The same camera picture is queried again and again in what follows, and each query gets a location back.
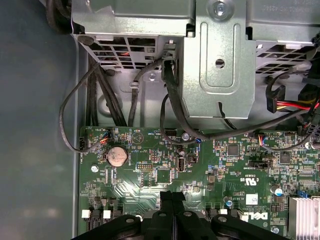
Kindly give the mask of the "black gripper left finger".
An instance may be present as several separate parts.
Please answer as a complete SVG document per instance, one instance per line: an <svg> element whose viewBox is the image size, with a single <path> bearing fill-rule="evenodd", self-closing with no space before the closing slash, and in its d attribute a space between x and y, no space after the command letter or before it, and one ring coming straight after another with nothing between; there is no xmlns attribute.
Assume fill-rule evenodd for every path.
<svg viewBox="0 0 320 240"><path fill-rule="evenodd" d="M177 192L161 191L160 209L149 211L143 220L137 216L125 214L80 234L74 239L171 240L177 206Z"/></svg>

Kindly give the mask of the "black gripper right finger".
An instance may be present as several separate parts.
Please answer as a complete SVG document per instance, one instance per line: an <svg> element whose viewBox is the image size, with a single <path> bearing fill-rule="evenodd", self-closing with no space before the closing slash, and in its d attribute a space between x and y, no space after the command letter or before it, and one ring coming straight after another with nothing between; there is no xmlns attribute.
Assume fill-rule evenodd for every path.
<svg viewBox="0 0 320 240"><path fill-rule="evenodd" d="M172 193L172 203L178 225L178 234L183 240L285 240L278 235L233 217L230 214L217 214L211 221L200 218L194 211L184 207L182 192Z"/></svg>

